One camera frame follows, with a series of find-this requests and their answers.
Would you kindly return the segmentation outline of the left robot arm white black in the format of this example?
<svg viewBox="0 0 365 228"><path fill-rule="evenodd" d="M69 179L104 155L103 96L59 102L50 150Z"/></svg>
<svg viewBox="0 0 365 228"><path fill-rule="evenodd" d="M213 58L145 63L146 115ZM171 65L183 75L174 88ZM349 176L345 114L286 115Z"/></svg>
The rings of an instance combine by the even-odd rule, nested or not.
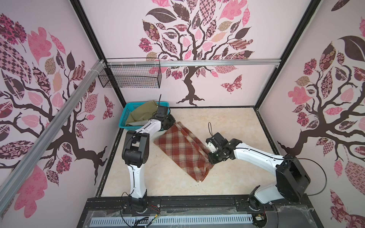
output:
<svg viewBox="0 0 365 228"><path fill-rule="evenodd" d="M145 124L135 130L127 131L122 151L122 159L127 165L130 177L130 194L134 200L142 200L147 196L144 183L144 165L149 157L150 136L168 130L175 123L170 107L158 106L157 112Z"/></svg>

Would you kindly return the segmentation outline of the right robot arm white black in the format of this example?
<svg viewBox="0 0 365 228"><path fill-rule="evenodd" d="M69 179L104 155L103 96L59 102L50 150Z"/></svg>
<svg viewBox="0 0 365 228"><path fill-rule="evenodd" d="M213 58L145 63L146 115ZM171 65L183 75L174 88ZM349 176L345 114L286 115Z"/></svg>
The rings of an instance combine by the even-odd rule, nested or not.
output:
<svg viewBox="0 0 365 228"><path fill-rule="evenodd" d="M255 187L249 194L248 203L254 211L263 204L280 199L300 202L310 184L310 177L295 156L270 154L238 139L228 141L220 133L206 139L206 143L210 150L208 157L211 164L239 159L262 168L276 178L271 184Z"/></svg>

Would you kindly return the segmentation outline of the red plaid skirt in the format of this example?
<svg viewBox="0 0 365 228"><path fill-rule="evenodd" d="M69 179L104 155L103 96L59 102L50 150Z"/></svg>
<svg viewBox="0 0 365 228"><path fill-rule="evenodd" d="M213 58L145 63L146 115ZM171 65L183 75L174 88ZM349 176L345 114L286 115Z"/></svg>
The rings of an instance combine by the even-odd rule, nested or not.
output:
<svg viewBox="0 0 365 228"><path fill-rule="evenodd" d="M175 122L154 144L197 182L204 181L213 168L208 147L181 122Z"/></svg>

